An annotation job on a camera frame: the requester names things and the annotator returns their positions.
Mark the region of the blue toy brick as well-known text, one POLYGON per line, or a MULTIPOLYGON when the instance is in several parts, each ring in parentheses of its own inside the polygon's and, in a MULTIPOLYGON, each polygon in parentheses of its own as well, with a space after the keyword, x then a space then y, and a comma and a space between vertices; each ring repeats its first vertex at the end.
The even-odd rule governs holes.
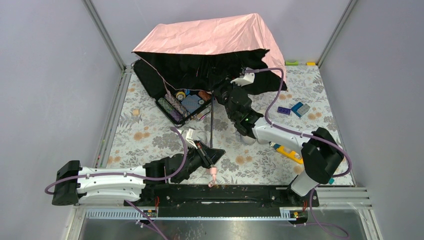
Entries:
POLYGON ((291 111, 298 116, 299 118, 302 117, 302 115, 298 112, 298 110, 303 106, 304 104, 302 102, 296 103, 294 106, 291 107, 291 111))

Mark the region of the pink folding umbrella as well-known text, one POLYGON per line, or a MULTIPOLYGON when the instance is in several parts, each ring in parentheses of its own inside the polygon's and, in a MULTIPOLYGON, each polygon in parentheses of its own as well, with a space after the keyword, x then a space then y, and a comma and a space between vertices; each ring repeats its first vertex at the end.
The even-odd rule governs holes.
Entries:
POLYGON ((288 88, 283 54, 257 13, 158 24, 133 53, 178 89, 212 92, 245 68, 256 70, 249 95, 288 88))

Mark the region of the red chip stack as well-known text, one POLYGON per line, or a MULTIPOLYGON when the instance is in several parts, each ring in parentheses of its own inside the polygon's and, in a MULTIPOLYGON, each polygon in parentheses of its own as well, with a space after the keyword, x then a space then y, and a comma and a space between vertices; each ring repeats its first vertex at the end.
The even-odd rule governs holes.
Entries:
POLYGON ((207 93, 206 91, 199 91, 198 95, 205 102, 208 102, 211 99, 211 95, 207 93))

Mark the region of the green block at wall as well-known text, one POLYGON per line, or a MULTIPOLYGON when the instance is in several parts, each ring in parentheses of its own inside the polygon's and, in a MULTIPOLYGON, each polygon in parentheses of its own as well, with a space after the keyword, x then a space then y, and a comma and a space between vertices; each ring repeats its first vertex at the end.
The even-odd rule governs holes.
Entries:
POLYGON ((298 66, 299 61, 298 60, 286 60, 285 65, 286 66, 298 66))

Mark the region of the blue playing card deck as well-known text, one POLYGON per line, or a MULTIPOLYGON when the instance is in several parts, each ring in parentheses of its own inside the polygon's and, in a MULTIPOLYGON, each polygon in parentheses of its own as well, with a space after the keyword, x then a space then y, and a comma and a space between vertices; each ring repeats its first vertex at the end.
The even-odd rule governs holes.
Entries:
POLYGON ((198 95, 188 95, 181 101, 181 104, 188 110, 189 113, 195 112, 203 104, 204 100, 198 95))

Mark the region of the green blue chip stack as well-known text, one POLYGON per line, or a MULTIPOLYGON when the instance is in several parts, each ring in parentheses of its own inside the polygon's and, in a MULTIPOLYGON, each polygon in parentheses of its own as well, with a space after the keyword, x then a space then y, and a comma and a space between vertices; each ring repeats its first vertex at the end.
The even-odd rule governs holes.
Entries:
POLYGON ((159 105, 165 110, 166 113, 168 113, 170 115, 170 112, 172 110, 176 110, 166 99, 159 98, 158 99, 158 103, 159 105))

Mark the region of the purple chip stack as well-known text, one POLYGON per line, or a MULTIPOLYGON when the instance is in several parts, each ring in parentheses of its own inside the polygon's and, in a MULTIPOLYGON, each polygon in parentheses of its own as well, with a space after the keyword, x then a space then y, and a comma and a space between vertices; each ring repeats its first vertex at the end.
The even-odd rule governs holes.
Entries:
POLYGON ((182 115, 177 110, 172 110, 169 114, 171 115, 172 119, 177 124, 180 124, 180 123, 183 122, 183 117, 182 117, 182 115))

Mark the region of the aluminium frame rail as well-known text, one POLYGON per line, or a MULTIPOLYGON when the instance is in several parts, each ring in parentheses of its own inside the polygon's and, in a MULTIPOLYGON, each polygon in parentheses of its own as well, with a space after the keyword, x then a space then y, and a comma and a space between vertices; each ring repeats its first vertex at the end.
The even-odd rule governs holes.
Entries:
POLYGON ((350 15, 354 11, 356 5, 358 4, 358 0, 349 0, 346 8, 344 9, 339 21, 337 22, 333 32, 330 35, 329 40, 327 41, 322 53, 320 54, 318 60, 316 61, 317 67, 320 69, 324 64, 329 52, 331 51, 332 46, 336 42, 338 36, 340 35, 342 29, 347 23, 350 15))
POLYGON ((112 101, 106 115, 105 125, 101 134, 98 149, 96 151, 95 160, 92 164, 92 167, 97 169, 105 168, 108 164, 108 158, 111 153, 116 129, 126 97, 126 90, 128 89, 131 80, 132 67, 127 65, 122 59, 94 2, 92 0, 83 0, 82 3, 84 4, 89 16, 91 17, 91 20, 96 26, 97 31, 99 32, 109 53, 111 53, 112 59, 117 64, 119 69, 118 79, 114 84, 112 101))

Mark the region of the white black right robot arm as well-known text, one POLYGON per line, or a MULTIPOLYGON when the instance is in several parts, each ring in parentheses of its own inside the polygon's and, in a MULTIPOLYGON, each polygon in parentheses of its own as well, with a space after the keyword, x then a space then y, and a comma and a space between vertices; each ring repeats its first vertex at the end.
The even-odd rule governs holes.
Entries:
POLYGON ((289 191, 304 197, 320 184, 327 184, 346 154, 325 128, 301 131, 272 122, 267 114, 252 109, 252 100, 241 87, 225 83, 212 95, 224 106, 236 130, 257 142, 273 142, 303 159, 304 170, 289 184, 289 191))

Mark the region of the lilac umbrella zip case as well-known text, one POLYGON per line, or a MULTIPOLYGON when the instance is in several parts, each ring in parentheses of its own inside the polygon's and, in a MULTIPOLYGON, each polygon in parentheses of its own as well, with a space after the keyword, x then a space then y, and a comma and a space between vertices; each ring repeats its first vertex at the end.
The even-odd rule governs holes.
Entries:
POLYGON ((269 144, 269 141, 267 141, 267 140, 253 138, 253 137, 250 137, 248 135, 246 135, 246 136, 240 135, 240 139, 247 145, 253 145, 255 143, 258 143, 260 145, 269 144))

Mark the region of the aluminium frame rail left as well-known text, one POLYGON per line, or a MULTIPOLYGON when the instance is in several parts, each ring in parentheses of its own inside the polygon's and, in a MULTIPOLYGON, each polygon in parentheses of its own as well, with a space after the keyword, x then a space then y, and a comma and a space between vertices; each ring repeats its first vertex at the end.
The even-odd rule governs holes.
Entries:
POLYGON ((117 64, 119 69, 118 79, 114 84, 112 101, 106 115, 105 125, 101 134, 98 149, 96 151, 95 160, 92 164, 92 167, 97 169, 105 168, 108 164, 108 158, 111 153, 116 129, 126 97, 126 90, 128 89, 131 80, 132 67, 127 65, 122 59, 94 2, 92 0, 83 0, 82 3, 84 4, 89 16, 91 17, 91 20, 96 26, 97 31, 99 32, 109 53, 111 53, 112 59, 117 64))

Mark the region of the yellow toy brick vehicle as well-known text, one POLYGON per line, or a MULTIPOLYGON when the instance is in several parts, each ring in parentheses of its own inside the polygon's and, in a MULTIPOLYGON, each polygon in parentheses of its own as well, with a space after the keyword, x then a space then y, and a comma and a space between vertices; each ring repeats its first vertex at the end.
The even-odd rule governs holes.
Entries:
POLYGON ((294 161, 297 164, 303 165, 304 161, 302 157, 295 151, 286 148, 282 145, 279 145, 277 143, 271 142, 269 144, 273 149, 275 149, 276 152, 280 153, 281 155, 287 157, 288 159, 294 161))

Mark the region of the yellow ten chip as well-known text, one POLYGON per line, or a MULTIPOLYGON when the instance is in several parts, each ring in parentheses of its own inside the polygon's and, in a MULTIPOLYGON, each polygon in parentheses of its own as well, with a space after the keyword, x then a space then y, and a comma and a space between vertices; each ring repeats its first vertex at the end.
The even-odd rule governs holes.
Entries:
POLYGON ((186 94, 183 91, 179 91, 175 94, 175 97, 178 101, 183 101, 186 98, 186 94))

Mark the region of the black poker chip case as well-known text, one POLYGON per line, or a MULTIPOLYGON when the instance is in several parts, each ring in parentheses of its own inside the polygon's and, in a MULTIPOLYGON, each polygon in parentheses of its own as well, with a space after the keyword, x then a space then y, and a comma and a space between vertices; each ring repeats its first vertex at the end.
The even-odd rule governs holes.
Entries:
POLYGON ((212 113, 212 95, 211 99, 207 102, 204 102, 204 104, 198 108, 193 113, 190 113, 189 117, 183 117, 183 121, 180 124, 177 124, 173 119, 172 116, 169 115, 158 103, 158 100, 160 98, 165 99, 166 94, 170 94, 176 98, 177 92, 184 92, 186 94, 186 97, 188 95, 198 95, 200 91, 203 90, 197 90, 197 89, 186 89, 186 88, 176 88, 170 86, 168 83, 164 82, 162 76, 158 73, 158 71, 152 67, 149 63, 146 61, 139 59, 135 61, 132 64, 132 69, 139 79, 141 85, 144 87, 145 91, 147 92, 148 96, 153 99, 153 102, 156 107, 166 116, 166 118, 174 124, 176 127, 181 127, 185 124, 187 124, 191 120, 201 121, 204 118, 206 118, 207 115, 212 113))

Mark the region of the floral table cloth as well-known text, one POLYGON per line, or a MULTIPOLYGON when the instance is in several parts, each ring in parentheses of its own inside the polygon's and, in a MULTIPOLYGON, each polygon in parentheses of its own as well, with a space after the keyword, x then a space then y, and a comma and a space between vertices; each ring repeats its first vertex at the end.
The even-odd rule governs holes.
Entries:
MULTIPOLYGON (((252 108, 260 113, 269 110, 269 117, 279 125, 301 130, 327 129, 336 141, 338 127, 327 98, 325 86, 316 66, 287 66, 288 90, 252 96, 252 108), (278 113, 278 107, 291 109, 296 103, 308 104, 310 110, 298 117, 278 113)), ((192 119, 197 139, 224 149, 217 163, 218 184, 286 185, 304 167, 276 152, 269 144, 245 144, 227 117, 222 105, 214 105, 214 113, 203 120, 192 119)), ((179 154, 183 146, 171 131, 172 123, 149 97, 136 75, 132 74, 126 90, 107 168, 128 168, 179 154)))

